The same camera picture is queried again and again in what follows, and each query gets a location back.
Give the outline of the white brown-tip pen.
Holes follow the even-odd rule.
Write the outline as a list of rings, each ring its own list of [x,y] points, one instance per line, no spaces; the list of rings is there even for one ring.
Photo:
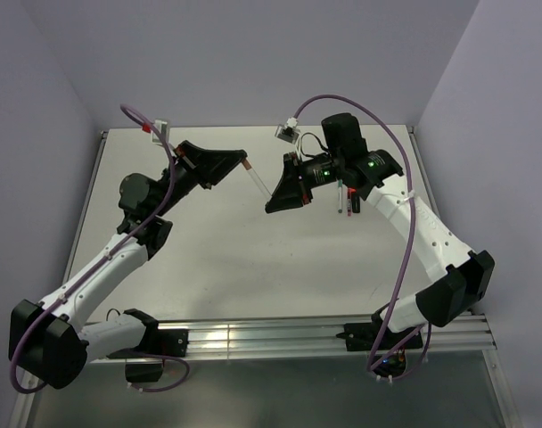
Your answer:
[[[271,198],[271,193],[268,191],[266,185],[263,183],[255,169],[248,169],[248,174],[250,175],[251,179],[257,186],[257,188],[261,191],[266,201],[268,201]]]

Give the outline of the brown pen cap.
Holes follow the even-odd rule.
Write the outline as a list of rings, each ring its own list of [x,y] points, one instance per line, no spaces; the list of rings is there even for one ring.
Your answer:
[[[247,158],[245,158],[245,159],[242,160],[242,165],[244,166],[244,168],[245,168],[247,171],[252,170],[252,166],[251,166],[251,164],[250,164],[250,162],[248,161]]]

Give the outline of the white green-tip pen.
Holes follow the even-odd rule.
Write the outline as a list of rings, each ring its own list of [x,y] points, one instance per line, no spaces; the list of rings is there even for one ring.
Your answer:
[[[341,214],[344,208],[344,192],[343,192],[343,184],[340,179],[337,181],[337,198],[338,198],[337,212]]]

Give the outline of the red pink pen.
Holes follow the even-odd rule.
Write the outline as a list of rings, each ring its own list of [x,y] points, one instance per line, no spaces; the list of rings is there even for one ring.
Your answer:
[[[347,188],[347,200],[346,200],[347,216],[352,215],[352,190]]]

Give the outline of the black orange highlighter pen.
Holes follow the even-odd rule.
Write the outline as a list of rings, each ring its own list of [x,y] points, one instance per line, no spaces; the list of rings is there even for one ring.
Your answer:
[[[354,198],[351,203],[352,212],[358,214],[361,212],[361,202],[360,198]]]

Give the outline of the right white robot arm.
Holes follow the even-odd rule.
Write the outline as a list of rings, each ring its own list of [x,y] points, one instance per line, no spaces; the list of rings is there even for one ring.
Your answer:
[[[443,327],[480,301],[495,266],[492,256],[475,252],[458,239],[408,188],[407,176],[388,152],[368,149],[353,115],[332,115],[322,120],[321,127],[326,152],[310,160],[286,153],[283,174],[265,211],[301,208],[311,203],[313,189],[340,180],[404,237],[431,283],[381,311],[381,320],[371,328],[374,342],[389,348],[406,329],[424,324]]]

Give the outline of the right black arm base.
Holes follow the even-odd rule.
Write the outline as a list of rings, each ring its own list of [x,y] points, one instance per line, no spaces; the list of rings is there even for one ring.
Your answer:
[[[336,334],[336,338],[345,341],[346,351],[348,352],[369,351],[374,345],[379,326],[380,324],[375,322],[347,323],[343,326],[342,332]],[[382,337],[379,351],[385,353],[414,330],[413,327],[400,333],[393,333],[392,331],[387,330]],[[391,356],[384,358],[381,364],[374,369],[374,373],[381,377],[389,377],[390,375],[399,376],[404,374],[407,369],[406,351],[420,350],[422,347],[422,336],[420,333],[417,333]]]

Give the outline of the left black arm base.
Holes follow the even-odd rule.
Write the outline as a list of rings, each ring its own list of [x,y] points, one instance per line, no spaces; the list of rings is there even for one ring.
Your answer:
[[[152,340],[136,349],[119,350],[106,356],[107,359],[151,359],[148,363],[126,363],[125,379],[131,387],[147,392],[161,392],[184,383],[191,368],[184,357],[187,352],[189,330],[184,328],[160,329]],[[168,364],[180,365],[184,372],[172,384],[159,386],[160,378],[167,373]]]

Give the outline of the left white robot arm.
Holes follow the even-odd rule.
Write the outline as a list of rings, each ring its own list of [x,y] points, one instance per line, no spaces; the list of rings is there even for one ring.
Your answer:
[[[210,189],[248,157],[244,150],[202,149],[188,141],[168,149],[161,177],[127,175],[119,186],[124,217],[100,253],[68,282],[39,302],[22,300],[12,310],[8,357],[13,388],[21,393],[17,370],[42,385],[62,389],[85,365],[116,352],[149,356],[160,344],[159,323],[138,309],[89,325],[97,307],[128,276],[164,246],[172,222],[163,215],[196,186]]]

